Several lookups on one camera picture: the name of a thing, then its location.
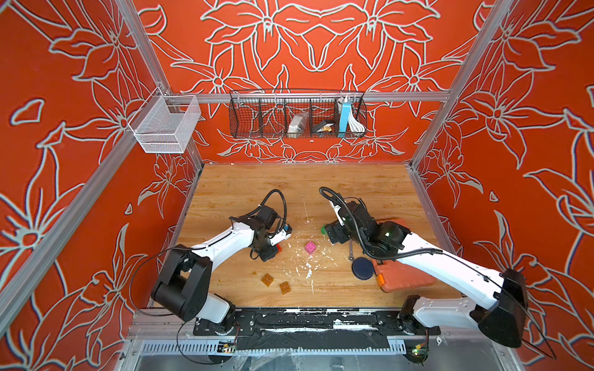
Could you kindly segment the pink lego brick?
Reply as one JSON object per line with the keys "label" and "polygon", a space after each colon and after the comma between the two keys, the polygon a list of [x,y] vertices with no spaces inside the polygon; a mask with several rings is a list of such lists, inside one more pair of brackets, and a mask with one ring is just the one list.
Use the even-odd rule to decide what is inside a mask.
{"label": "pink lego brick", "polygon": [[309,255],[314,254],[317,250],[317,245],[312,241],[308,241],[304,247],[304,250]]}

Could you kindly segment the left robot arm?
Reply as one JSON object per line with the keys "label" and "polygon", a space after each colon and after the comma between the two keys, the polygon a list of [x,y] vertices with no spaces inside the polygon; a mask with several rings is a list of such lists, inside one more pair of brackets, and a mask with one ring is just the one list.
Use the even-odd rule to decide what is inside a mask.
{"label": "left robot arm", "polygon": [[212,274],[242,250],[268,261],[278,254],[278,244],[291,235],[286,211],[277,213],[271,207],[259,206],[248,214],[232,217],[230,227],[208,241],[193,247],[182,244],[173,247],[151,299],[185,322],[207,321],[216,332],[228,333],[235,326],[235,306],[210,293]]}

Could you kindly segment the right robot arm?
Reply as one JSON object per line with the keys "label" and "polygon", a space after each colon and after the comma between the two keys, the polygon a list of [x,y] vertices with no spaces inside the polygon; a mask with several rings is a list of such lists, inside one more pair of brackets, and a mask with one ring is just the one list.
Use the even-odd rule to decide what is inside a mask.
{"label": "right robot arm", "polygon": [[503,272],[466,261],[417,233],[392,221],[379,223],[360,202],[329,201],[337,219],[324,228],[332,244],[354,241],[376,261],[397,261],[432,276],[465,295],[470,304],[438,305],[416,296],[403,309],[402,323],[414,327],[476,328],[508,348],[523,343],[528,298],[525,277],[508,268]]}

